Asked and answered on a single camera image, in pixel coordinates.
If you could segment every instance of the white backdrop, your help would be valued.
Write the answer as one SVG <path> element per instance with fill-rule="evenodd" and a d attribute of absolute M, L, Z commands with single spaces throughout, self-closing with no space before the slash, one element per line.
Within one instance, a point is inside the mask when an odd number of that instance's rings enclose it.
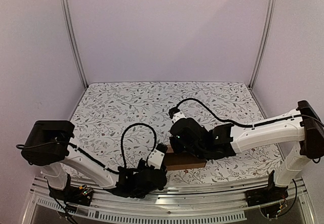
<path fill-rule="evenodd" d="M 68 119 L 83 88 L 60 0 L 0 0 L 0 223 L 20 223 L 38 168 L 24 144 L 37 120 Z"/>
<path fill-rule="evenodd" d="M 324 0 L 277 0 L 255 93 L 275 116 L 307 100 L 324 120 Z M 290 145 L 282 144 L 285 153 Z M 318 223 L 324 223 L 324 161 L 302 172 Z"/>
<path fill-rule="evenodd" d="M 268 0 L 69 0 L 87 79 L 248 83 Z"/>

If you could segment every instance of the enclosure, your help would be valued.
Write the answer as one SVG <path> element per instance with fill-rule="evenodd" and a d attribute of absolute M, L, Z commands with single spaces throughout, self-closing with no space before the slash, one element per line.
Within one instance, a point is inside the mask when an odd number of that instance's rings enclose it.
<path fill-rule="evenodd" d="M 39 169 L 15 149 L 37 120 L 70 120 L 83 147 L 117 168 L 122 131 L 144 122 L 155 128 L 159 142 L 168 142 L 168 110 L 185 98 L 197 98 L 220 117 L 242 123 L 281 115 L 307 100 L 323 119 L 323 3 L 1 0 L 0 223 L 65 221 L 46 198 Z M 219 123 L 194 102 L 182 110 L 207 129 Z M 147 131 L 132 131 L 128 164 L 135 166 L 151 144 Z M 252 148 L 208 161 L 204 168 L 169 171 L 164 192 L 143 200 L 96 189 L 93 206 L 80 208 L 88 219 L 80 214 L 77 220 L 264 223 L 268 220 L 258 218 L 259 209 L 246 206 L 242 185 L 264 186 L 293 144 Z M 296 205 L 275 223 L 324 223 L 322 166 L 308 163 L 298 175 Z M 74 184 L 95 186 L 65 169 Z M 293 183 L 288 192 L 291 205 Z"/>

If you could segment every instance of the floral patterned surface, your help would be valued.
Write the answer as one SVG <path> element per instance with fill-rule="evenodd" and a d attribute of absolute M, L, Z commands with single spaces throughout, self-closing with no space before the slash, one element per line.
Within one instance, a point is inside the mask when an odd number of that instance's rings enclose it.
<path fill-rule="evenodd" d="M 93 152 L 110 168 L 122 165 L 120 136 L 130 124 L 151 125 L 158 143 L 168 144 L 171 120 L 168 110 L 181 99 L 197 98 L 221 118 L 242 123 L 262 119 L 262 115 L 243 83 L 224 82 L 124 82 L 95 83 L 82 98 L 72 123 L 82 146 Z M 206 129 L 216 121 L 201 105 L 185 102 L 180 109 Z M 136 167 L 153 145 L 149 129 L 137 126 L 128 131 L 124 141 L 128 167 Z M 205 168 L 168 172 L 168 185 L 187 185 L 234 181 L 269 174 L 282 158 L 276 145 L 250 149 L 234 157 L 211 160 Z M 65 167 L 72 176 L 82 174 Z"/>

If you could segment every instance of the box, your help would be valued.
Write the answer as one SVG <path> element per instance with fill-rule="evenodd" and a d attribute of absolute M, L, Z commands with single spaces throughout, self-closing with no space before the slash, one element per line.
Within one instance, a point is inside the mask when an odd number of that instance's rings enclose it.
<path fill-rule="evenodd" d="M 205 159 L 198 159 L 187 152 L 175 154 L 170 145 L 168 145 L 167 153 L 164 156 L 164 165 L 167 167 L 167 171 L 205 167 L 206 162 Z"/>

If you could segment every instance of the cardboard box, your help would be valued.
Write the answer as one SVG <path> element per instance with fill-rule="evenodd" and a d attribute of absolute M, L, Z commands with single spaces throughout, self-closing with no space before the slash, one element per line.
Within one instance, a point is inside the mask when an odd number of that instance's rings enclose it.
<path fill-rule="evenodd" d="M 187 152 L 175 154 L 170 145 L 168 145 L 167 153 L 164 156 L 167 171 L 205 167 L 206 162 L 205 159 L 198 159 Z"/>

